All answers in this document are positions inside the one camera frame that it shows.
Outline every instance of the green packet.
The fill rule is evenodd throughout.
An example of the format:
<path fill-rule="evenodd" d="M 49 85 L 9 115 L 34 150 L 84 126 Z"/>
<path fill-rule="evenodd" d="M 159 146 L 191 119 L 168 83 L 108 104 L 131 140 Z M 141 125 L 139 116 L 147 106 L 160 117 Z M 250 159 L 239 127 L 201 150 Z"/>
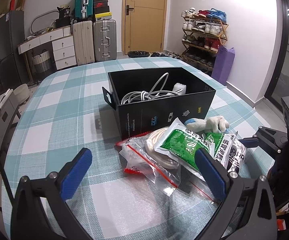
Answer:
<path fill-rule="evenodd" d="M 214 143 L 214 160 L 221 163 L 225 168 L 228 166 L 230 150 L 235 138 L 235 134 L 212 132 L 205 134 L 205 140 Z"/>
<path fill-rule="evenodd" d="M 156 152 L 169 156 L 198 177 L 201 175 L 197 174 L 199 169 L 194 162 L 194 155 L 200 148 L 204 148 L 211 156 L 214 156 L 214 144 L 187 129 L 178 118 L 154 144 Z"/>

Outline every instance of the screw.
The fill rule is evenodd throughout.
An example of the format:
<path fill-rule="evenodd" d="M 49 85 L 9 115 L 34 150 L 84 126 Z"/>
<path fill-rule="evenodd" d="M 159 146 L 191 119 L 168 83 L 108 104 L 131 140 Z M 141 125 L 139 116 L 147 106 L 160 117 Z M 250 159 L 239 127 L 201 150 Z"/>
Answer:
<path fill-rule="evenodd" d="M 238 177 L 238 174 L 237 174 L 235 171 L 230 172 L 229 175 L 230 175 L 230 177 L 233 178 L 233 179 L 235 179 L 235 178 Z"/>
<path fill-rule="evenodd" d="M 49 178 L 51 178 L 51 179 L 55 179 L 57 176 L 58 176 L 58 173 L 55 171 L 53 171 L 49 174 Z"/>
<path fill-rule="evenodd" d="M 21 177 L 21 181 L 22 182 L 26 182 L 28 180 L 28 176 L 23 176 L 23 177 Z"/>
<path fill-rule="evenodd" d="M 263 181 L 263 182 L 265 182 L 265 181 L 267 180 L 266 176 L 264 176 L 264 175 L 261 175 L 261 176 L 259 177 L 259 179 L 260 179 L 261 181 Z"/>

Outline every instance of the teal suitcase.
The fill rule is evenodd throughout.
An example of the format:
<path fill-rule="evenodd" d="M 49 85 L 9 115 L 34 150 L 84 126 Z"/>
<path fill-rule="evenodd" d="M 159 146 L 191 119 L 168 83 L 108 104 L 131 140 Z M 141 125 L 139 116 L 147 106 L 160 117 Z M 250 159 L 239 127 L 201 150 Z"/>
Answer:
<path fill-rule="evenodd" d="M 92 18 L 93 0 L 75 0 L 75 17 L 80 19 Z"/>

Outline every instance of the coiled white cable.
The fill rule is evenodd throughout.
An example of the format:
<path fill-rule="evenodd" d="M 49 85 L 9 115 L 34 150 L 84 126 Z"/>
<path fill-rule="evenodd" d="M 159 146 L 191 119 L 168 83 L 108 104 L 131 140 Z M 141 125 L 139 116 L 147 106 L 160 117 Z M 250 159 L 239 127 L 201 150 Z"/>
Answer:
<path fill-rule="evenodd" d="M 166 72 L 164 73 L 159 80 L 154 84 L 154 86 L 151 88 L 151 90 L 149 92 L 147 91 L 134 91 L 134 92 L 130 92 L 128 94 L 126 94 L 122 100 L 121 100 L 121 104 L 129 104 L 131 103 L 133 100 L 139 100 L 139 101 L 145 101 L 145 100 L 151 100 L 151 99 L 156 99 L 156 98 L 167 98 L 170 96 L 179 96 L 183 89 L 179 89 L 178 91 L 174 92 L 174 91 L 168 91 L 168 90 L 163 90 L 166 81 L 168 79 L 169 73 Z M 154 89 L 156 88 L 156 86 L 159 84 L 159 82 L 164 78 L 164 82 L 163 85 L 161 87 L 160 90 L 158 91 L 154 91 Z"/>
<path fill-rule="evenodd" d="M 159 163 L 162 167 L 166 169 L 176 169 L 179 166 L 179 163 L 169 158 L 167 155 L 163 155 L 154 150 L 153 146 L 158 141 L 158 139 L 163 135 L 163 133 L 168 129 L 168 127 L 164 127 L 158 130 L 153 131 L 148 139 L 146 140 L 145 148 L 147 150 L 147 154 L 150 155 L 157 163 Z"/>

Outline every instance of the light blue plaid tablecloth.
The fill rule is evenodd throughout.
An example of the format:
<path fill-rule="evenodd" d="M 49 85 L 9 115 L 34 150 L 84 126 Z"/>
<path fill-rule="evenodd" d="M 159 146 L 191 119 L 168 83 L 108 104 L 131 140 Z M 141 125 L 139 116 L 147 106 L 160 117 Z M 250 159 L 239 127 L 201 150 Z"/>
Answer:
<path fill-rule="evenodd" d="M 216 89 L 207 116 L 223 115 L 229 130 L 238 131 L 239 138 L 251 137 L 259 125 L 270 127 L 233 92 L 180 60 L 153 57 L 77 66 L 47 77 L 22 113 L 5 163 L 13 193 L 22 176 L 44 178 L 86 147 L 93 154 L 92 165 L 67 204 L 92 238 L 194 239 L 216 207 L 188 183 L 186 170 L 182 170 L 180 187 L 170 197 L 144 177 L 125 174 L 126 161 L 115 147 L 120 138 L 113 110 L 102 94 L 102 87 L 109 89 L 108 72 L 171 66 L 183 67 Z M 267 174 L 273 160 L 260 148 L 248 151 L 240 175 Z M 54 231 L 63 235 L 45 200 L 43 205 Z M 11 210 L 2 186 L 8 235 Z"/>

